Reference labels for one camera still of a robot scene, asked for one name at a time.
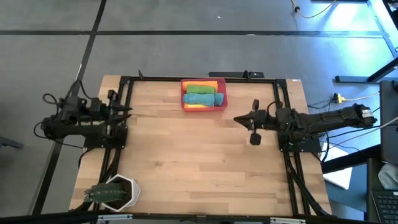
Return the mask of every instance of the potted plant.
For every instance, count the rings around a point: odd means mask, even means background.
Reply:
[[[101,203],[102,206],[120,212],[136,204],[141,190],[134,180],[120,174],[106,183],[99,183],[85,190],[85,202]]]

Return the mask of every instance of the green plant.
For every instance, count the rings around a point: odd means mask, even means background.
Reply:
[[[122,200],[127,192],[117,183],[99,183],[85,190],[85,202],[106,203]]]

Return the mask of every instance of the white pot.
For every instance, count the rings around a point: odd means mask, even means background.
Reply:
[[[124,180],[130,181],[130,183],[131,183],[131,199],[130,199],[130,201],[128,201],[128,203],[126,203],[125,205],[123,205],[123,206],[120,207],[119,209],[112,208],[112,207],[106,205],[105,203],[101,203],[101,204],[102,204],[102,206],[104,206],[105,208],[108,208],[108,209],[113,210],[113,211],[115,211],[115,212],[120,212],[122,209],[124,209],[124,208],[126,208],[126,207],[133,206],[133,205],[136,204],[137,199],[138,199],[138,196],[139,196],[139,194],[141,193],[141,189],[138,187],[138,184],[137,184],[134,180],[128,179],[127,177],[122,176],[122,175],[120,175],[120,174],[116,174],[115,176],[113,176],[112,178],[110,178],[106,183],[107,183],[107,184],[108,184],[108,183],[112,183],[113,180],[114,180],[114,179],[117,179],[117,178],[122,178],[122,179],[124,179]]]

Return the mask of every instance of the gray floor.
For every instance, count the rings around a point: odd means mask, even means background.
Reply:
[[[305,14],[327,6],[327,2],[296,2]],[[3,0],[0,29],[91,30],[99,5],[100,0]],[[289,0],[113,0],[106,5],[99,29],[378,30],[365,3],[339,3],[314,19],[294,17],[291,9]],[[388,32],[394,42],[395,29]],[[52,145],[32,133],[33,126],[55,110],[41,97],[44,93],[56,97],[66,93],[76,78],[87,41],[88,36],[0,35],[0,136],[25,144],[21,150],[0,150],[0,217],[29,212]],[[377,92],[377,85],[337,84],[333,78],[370,75],[392,59],[383,39],[369,37],[97,36],[83,83],[88,94],[95,96],[104,74],[137,75],[141,69],[148,76],[204,77],[210,71],[248,69],[262,71],[270,78],[301,79],[307,102],[315,103],[334,93],[356,98]],[[377,97],[359,103],[372,109],[379,106]],[[331,109],[342,106],[332,105]],[[372,146],[379,138],[378,133],[372,133],[345,146]],[[68,138],[66,142],[81,144],[81,139]],[[63,147],[44,213],[68,210],[80,153],[79,149]],[[333,201],[331,205],[339,217],[363,218],[357,210]]]

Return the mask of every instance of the cloth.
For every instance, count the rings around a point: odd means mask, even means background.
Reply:
[[[216,91],[218,91],[217,81],[187,81],[182,83],[182,89],[186,91],[188,85],[212,86]]]
[[[384,190],[398,190],[398,167],[392,164],[384,165],[379,171],[379,180]]]
[[[196,86],[196,85],[188,85],[187,93],[198,93],[198,94],[209,94],[216,93],[216,89],[212,86]]]
[[[214,104],[217,106],[221,106],[223,104],[224,101],[224,93],[216,93],[214,94]]]
[[[209,108],[209,106],[205,105],[191,105],[188,103],[184,103],[184,108],[189,109],[189,108]]]
[[[201,104],[205,106],[214,106],[214,94],[196,94],[187,93],[184,94],[184,103],[188,104]]]

